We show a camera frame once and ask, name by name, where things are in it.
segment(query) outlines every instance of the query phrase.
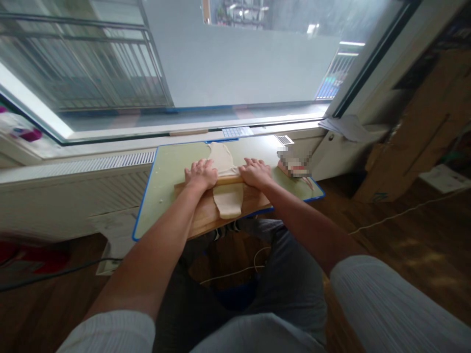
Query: light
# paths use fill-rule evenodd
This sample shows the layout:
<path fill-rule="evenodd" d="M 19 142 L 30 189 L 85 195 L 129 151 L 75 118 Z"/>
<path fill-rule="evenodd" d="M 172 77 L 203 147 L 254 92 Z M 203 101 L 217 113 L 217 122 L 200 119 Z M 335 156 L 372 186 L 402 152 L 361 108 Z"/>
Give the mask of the light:
<path fill-rule="evenodd" d="M 356 45 L 356 46 L 364 46 L 364 43 L 357 43 L 357 42 L 340 42 L 340 44 L 345 44 L 345 45 Z"/>
<path fill-rule="evenodd" d="M 309 25 L 306 33 L 312 34 L 314 32 L 314 29 L 315 29 L 315 25 Z"/>

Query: table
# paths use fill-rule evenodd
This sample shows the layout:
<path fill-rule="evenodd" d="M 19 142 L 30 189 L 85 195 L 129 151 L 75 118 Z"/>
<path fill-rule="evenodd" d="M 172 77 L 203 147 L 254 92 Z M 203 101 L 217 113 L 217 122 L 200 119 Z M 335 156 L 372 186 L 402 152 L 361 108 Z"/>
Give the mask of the table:
<path fill-rule="evenodd" d="M 142 199 L 139 215 L 132 238 L 138 241 L 147 230 L 164 214 L 175 200 L 174 184 L 185 181 L 184 169 L 201 158 L 208 158 L 212 141 L 159 146 L 152 166 L 151 175 Z M 289 178 L 278 167 L 277 151 L 284 145 L 274 135 L 248 136 L 217 140 L 224 143 L 232 154 L 236 166 L 244 165 L 244 157 L 263 159 L 272 168 L 273 179 L 286 190 L 306 202 L 323 198 L 324 191 L 313 180 L 314 190 L 301 181 Z M 270 212 L 273 208 L 258 211 Z"/>

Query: white cable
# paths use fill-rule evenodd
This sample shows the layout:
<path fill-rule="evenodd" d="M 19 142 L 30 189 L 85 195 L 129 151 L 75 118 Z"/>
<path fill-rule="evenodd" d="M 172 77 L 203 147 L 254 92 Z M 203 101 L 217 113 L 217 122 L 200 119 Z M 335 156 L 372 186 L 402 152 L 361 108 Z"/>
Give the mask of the white cable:
<path fill-rule="evenodd" d="M 428 203 L 435 202 L 435 201 L 441 201 L 441 200 L 445 200 L 445 199 L 449 199 L 449 198 L 451 198 L 451 197 L 453 197 L 453 196 L 456 196 L 456 195 L 458 195 L 458 194 L 461 194 L 462 192 L 465 192 L 465 191 L 467 191 L 467 190 L 469 190 L 469 189 L 470 189 L 470 188 L 467 187 L 467 188 L 458 190 L 458 191 L 454 192 L 453 194 L 450 194 L 450 195 L 447 195 L 447 196 L 443 196 L 443 197 L 438 198 L 438 199 L 429 200 L 429 201 L 426 201 L 426 202 L 419 203 L 419 204 L 418 204 L 417 206 L 415 206 L 415 207 L 409 208 L 409 209 L 405 210 L 404 212 L 398 213 L 398 214 L 396 214 L 396 215 L 394 215 L 394 216 L 387 217 L 387 218 L 383 219 L 382 221 L 379 221 L 379 222 L 370 224 L 369 226 L 360 227 L 360 228 L 358 228 L 356 231 L 351 232 L 351 233 L 349 233 L 348 235 L 355 234 L 355 233 L 359 232 L 359 231 L 362 230 L 362 229 L 367 229 L 367 228 L 371 228 L 371 227 L 377 226 L 378 224 L 381 224 L 381 223 L 384 223 L 385 221 L 388 221 L 388 220 L 390 220 L 390 219 L 393 219 L 393 218 L 402 216 L 403 214 L 406 214 L 406 213 L 409 212 L 409 211 L 413 211 L 413 210 L 415 210 L 415 209 L 418 209 L 419 207 L 422 207 L 422 206 L 424 206 L 424 205 L 426 205 L 426 204 L 428 204 Z"/>
<path fill-rule="evenodd" d="M 264 247 L 264 248 L 261 248 L 260 250 L 257 251 L 257 253 L 255 254 L 254 256 L 254 268 L 255 268 L 255 272 L 258 273 L 257 271 L 257 265 L 255 265 L 255 259 L 257 258 L 257 255 L 259 254 L 259 252 L 261 252 L 262 250 L 265 250 L 265 249 L 271 249 L 271 247 Z"/>
<path fill-rule="evenodd" d="M 210 279 L 204 280 L 203 282 L 200 282 L 200 284 L 203 284 L 203 283 L 206 283 L 206 282 L 212 281 L 213 279 L 220 279 L 220 278 L 229 277 L 229 276 L 232 276 L 232 275 L 237 275 L 238 273 L 241 273 L 241 272 L 244 272 L 244 271 L 247 271 L 247 270 L 253 269 L 253 268 L 254 268 L 254 266 L 246 267 L 246 268 L 244 268 L 243 270 L 240 270 L 240 271 L 237 271 L 237 272 L 233 272 L 233 273 L 231 273 L 231 274 L 228 274 L 228 275 L 223 275 L 223 276 L 213 277 L 213 278 L 210 278 Z"/>

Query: person's left hand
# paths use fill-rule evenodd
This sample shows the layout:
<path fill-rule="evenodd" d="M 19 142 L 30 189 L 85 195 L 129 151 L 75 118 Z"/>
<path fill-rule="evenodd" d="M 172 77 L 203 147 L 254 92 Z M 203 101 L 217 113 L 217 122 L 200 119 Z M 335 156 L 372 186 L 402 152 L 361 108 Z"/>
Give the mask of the person's left hand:
<path fill-rule="evenodd" d="M 211 168 L 212 159 L 200 159 L 191 164 L 191 170 L 185 168 L 186 186 L 195 186 L 202 190 L 209 190 L 217 182 L 217 169 Z"/>

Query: blue table edge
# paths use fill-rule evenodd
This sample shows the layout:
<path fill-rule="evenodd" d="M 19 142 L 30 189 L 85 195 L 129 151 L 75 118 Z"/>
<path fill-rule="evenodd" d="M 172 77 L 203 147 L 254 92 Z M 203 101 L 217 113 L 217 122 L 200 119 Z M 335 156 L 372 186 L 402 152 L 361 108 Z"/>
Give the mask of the blue table edge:
<path fill-rule="evenodd" d="M 157 158 L 157 152 L 158 152 L 158 148 L 159 147 L 163 147 L 163 146 L 172 146 L 172 145 L 185 145 L 185 144 L 189 144 L 189 143 L 198 143 L 198 142 L 204 142 L 206 144 L 208 143 L 211 143 L 211 142 L 228 142 L 228 141 L 238 141 L 239 139 L 221 139 L 221 140 L 212 140 L 212 141 L 194 141 L 194 142 L 182 142 L 182 143 L 177 143 L 177 144 L 167 144 L 167 145 L 161 145 L 161 146 L 157 146 L 156 148 L 156 154 L 154 156 L 154 161 L 152 162 L 152 168 L 151 168 L 151 174 L 149 175 L 149 179 L 147 180 L 147 185 L 146 185 L 146 190 L 144 191 L 144 196 L 142 197 L 142 201 L 141 201 L 141 205 L 139 206 L 139 212 L 137 214 L 137 218 L 136 218 L 136 223 L 134 224 L 134 230 L 132 231 L 132 239 L 135 241 L 135 242 L 138 242 L 139 239 L 136 238 L 136 230 L 137 230 L 137 225 L 139 224 L 139 219 L 141 217 L 141 210 L 142 210 L 142 205 L 144 204 L 144 201 L 146 199 L 146 195 L 147 195 L 147 188 L 149 187 L 149 181 L 151 180 L 151 177 L 153 175 L 153 171 L 154 171 L 154 166 L 156 165 L 156 158 Z M 319 184 L 317 183 L 317 181 L 315 181 L 313 179 L 312 176 L 310 176 L 309 178 L 311 178 L 311 180 L 314 182 L 314 184 L 316 184 L 316 186 L 319 188 L 320 191 L 322 191 L 322 195 L 321 196 L 316 196 L 314 198 L 310 198 L 310 199 L 306 199 L 306 200 L 303 200 L 304 202 L 310 202 L 310 201 L 314 201 L 314 200 L 318 200 L 318 199 L 323 199 L 325 197 L 325 192 L 324 190 L 319 186 Z M 244 216 L 242 218 L 247 218 L 247 217 L 252 217 L 252 216 L 255 216 L 255 215 L 259 215 L 259 214 L 263 214 L 263 213 L 269 213 L 269 212 L 273 212 L 275 210 L 274 207 L 270 207 L 270 208 L 265 208 L 265 209 L 262 209 L 262 210 L 258 210 L 254 213 L 251 213 L 247 216 Z"/>

